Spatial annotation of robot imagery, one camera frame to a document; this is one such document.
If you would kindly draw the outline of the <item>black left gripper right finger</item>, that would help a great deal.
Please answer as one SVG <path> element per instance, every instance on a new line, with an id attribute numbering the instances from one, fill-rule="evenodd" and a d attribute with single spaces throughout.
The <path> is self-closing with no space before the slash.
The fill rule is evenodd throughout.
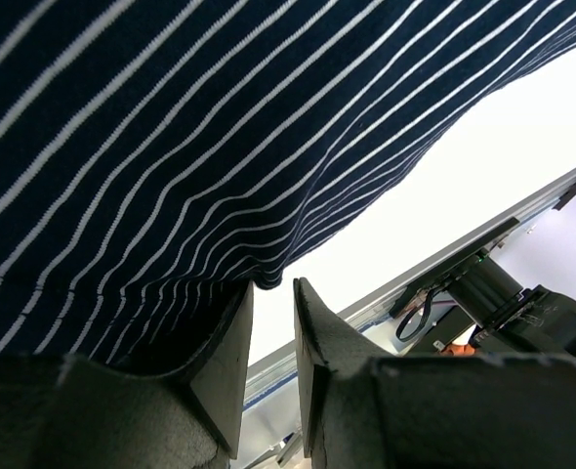
<path id="1" fill-rule="evenodd" d="M 576 361 L 398 357 L 293 283 L 304 453 L 315 468 L 576 468 Z"/>

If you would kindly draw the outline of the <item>navy white striped underwear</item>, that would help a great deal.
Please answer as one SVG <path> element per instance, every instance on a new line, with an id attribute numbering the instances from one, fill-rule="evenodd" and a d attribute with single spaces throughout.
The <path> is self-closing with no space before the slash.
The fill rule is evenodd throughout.
<path id="1" fill-rule="evenodd" d="M 576 1 L 0 1 L 0 356 L 119 364 L 284 269 Z"/>

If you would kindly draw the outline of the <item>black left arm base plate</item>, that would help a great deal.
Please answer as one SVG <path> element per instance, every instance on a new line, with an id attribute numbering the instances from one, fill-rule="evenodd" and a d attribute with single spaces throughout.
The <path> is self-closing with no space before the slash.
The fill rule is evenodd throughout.
<path id="1" fill-rule="evenodd" d="M 576 168 L 431 256 L 427 266 L 402 287 L 387 315 L 391 319 L 400 317 L 421 291 L 442 284 L 450 272 L 468 258 L 481 250 L 490 250 L 492 245 L 541 211 L 563 208 L 575 195 Z"/>

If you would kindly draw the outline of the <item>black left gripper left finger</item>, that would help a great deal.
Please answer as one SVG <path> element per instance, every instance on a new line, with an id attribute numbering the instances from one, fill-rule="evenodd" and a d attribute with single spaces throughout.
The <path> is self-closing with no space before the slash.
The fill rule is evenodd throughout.
<path id="1" fill-rule="evenodd" d="M 0 357 L 0 468 L 226 468 L 237 455 L 253 286 L 125 368 Z"/>

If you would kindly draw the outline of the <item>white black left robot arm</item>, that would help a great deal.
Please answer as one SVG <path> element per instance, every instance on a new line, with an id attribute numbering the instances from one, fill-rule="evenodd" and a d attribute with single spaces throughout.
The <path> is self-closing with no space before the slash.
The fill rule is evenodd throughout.
<path id="1" fill-rule="evenodd" d="M 576 468 L 576 301 L 484 253 L 412 282 L 477 324 L 471 357 L 395 357 L 294 283 L 304 453 L 315 468 Z M 237 454 L 253 292 L 239 282 L 127 370 L 0 357 L 0 468 L 226 468 Z"/>

